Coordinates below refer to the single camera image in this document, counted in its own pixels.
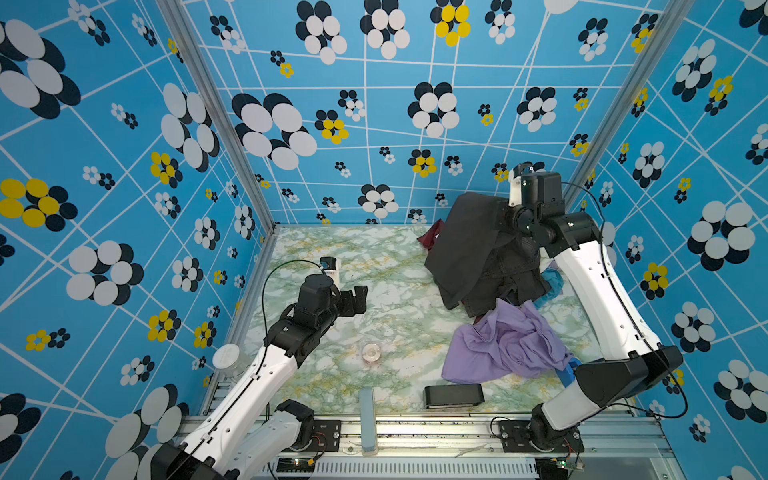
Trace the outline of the dark grey cloth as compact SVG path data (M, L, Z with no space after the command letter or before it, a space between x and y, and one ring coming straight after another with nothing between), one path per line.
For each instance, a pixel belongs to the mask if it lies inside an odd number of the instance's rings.
M477 317L498 299L519 306L549 290L540 247L503 224L508 211L500 197L469 192L456 199L425 260L446 309L463 307Z

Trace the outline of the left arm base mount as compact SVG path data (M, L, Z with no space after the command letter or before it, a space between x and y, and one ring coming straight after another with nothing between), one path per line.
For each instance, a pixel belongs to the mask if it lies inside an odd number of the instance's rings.
M298 443L286 449L286 453L338 452L342 422L337 419L315 419L308 432L301 432Z

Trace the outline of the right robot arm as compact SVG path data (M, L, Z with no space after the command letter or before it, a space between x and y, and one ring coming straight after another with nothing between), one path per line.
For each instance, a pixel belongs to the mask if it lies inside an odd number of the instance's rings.
M549 451L585 420L617 401L645 392L683 363L641 317L608 259L603 234L587 213L568 214L554 172L520 173L509 205L518 230L545 249L569 280L591 322L602 357L574 369L573 381L531 412L529 435Z

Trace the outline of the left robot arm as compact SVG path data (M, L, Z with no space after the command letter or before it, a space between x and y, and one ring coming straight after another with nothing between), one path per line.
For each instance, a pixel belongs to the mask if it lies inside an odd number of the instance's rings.
M152 457L150 478L251 479L284 450L309 444L314 411L298 401L286 400L265 423L257 421L336 320L366 312L367 296L367 287L342 290L327 273L307 276L222 403L179 445L165 443Z

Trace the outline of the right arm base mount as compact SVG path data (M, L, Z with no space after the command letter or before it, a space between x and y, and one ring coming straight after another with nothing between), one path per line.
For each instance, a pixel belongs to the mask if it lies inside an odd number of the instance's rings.
M531 420L494 420L492 433L501 441L505 453L554 453L567 455L584 452L577 428L555 431Z

